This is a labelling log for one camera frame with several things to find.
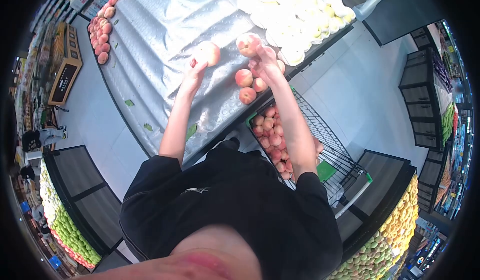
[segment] shoe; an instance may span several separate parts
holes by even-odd
[[[63,129],[63,137],[62,137],[62,139],[68,138],[67,125],[62,126],[62,129]]]

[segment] gray pants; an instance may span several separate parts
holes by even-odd
[[[51,145],[63,138],[63,130],[56,128],[40,129],[40,143],[42,146]]]

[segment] white tile floor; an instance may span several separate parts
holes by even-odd
[[[85,144],[105,181],[123,199],[147,156],[105,87],[87,33],[81,31],[87,23],[82,18],[73,22],[79,30],[84,67],[65,105],[70,112],[58,113],[59,122],[68,127],[69,138],[56,148]],[[290,83],[332,128],[353,159],[369,149],[410,159],[420,172],[428,150],[415,146],[398,89],[407,54],[415,50],[410,36],[379,47],[363,24],[356,22],[352,31]],[[236,130],[241,151],[260,149],[243,123]],[[124,244],[118,250],[137,261]]]

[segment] black t-shirt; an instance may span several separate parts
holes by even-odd
[[[264,279],[321,279],[342,257],[325,188],[311,172],[296,190],[249,154],[214,149],[182,171],[178,160],[145,161],[123,199],[120,224],[139,260],[162,258],[212,224],[235,229],[256,254]]]

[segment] shopping cart basket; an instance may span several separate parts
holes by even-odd
[[[322,179],[322,184],[327,191],[329,204],[331,206],[335,206],[340,200],[340,198],[343,196],[345,191],[347,191],[355,183],[355,181],[360,175],[365,174],[368,179],[362,189],[360,189],[357,194],[348,202],[348,204],[346,204],[335,215],[335,218],[338,218],[358,199],[358,197],[362,195],[365,189],[372,182],[371,177],[365,171],[365,169],[363,169],[362,166],[360,166],[351,158],[350,154],[340,142],[338,137],[335,135],[335,133],[333,133],[332,129],[328,127],[327,123],[315,111],[315,109],[294,88],[292,88],[292,92],[295,96],[295,99],[297,100],[303,117],[307,121],[307,125],[309,126],[311,133],[324,145],[323,151],[318,156],[320,160],[320,164],[318,165],[318,167],[324,167],[325,169],[331,171],[327,179]],[[251,134],[255,137],[255,139],[257,139],[257,141],[258,138],[252,130],[252,128],[254,127],[252,119],[257,114],[263,115],[265,109],[274,102],[274,99],[270,100],[259,110],[257,110],[256,113],[249,116],[246,120],[247,127],[249,128]],[[261,144],[260,147],[262,148],[264,153],[267,154],[266,150],[261,146]],[[279,178],[285,185],[292,189],[295,189],[295,182],[292,179],[283,180],[280,174]]]

